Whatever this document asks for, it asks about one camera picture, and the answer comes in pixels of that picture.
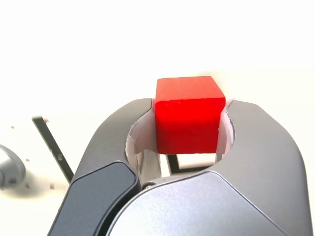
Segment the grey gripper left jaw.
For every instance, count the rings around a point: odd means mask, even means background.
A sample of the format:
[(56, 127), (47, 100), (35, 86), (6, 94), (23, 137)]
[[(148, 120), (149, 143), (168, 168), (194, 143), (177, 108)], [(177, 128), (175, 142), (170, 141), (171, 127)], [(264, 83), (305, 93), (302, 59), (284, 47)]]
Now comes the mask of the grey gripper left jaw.
[(120, 209), (160, 177), (154, 101), (131, 101), (92, 136), (49, 235), (106, 235)]

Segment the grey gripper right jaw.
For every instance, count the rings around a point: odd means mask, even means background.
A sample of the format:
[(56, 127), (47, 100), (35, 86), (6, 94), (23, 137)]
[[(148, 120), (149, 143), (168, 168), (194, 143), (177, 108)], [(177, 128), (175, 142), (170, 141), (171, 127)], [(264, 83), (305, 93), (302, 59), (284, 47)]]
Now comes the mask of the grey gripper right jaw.
[(259, 106), (224, 99), (156, 102), (157, 151), (215, 152), (191, 176), (159, 180), (118, 212), (110, 236), (307, 236), (300, 150)]

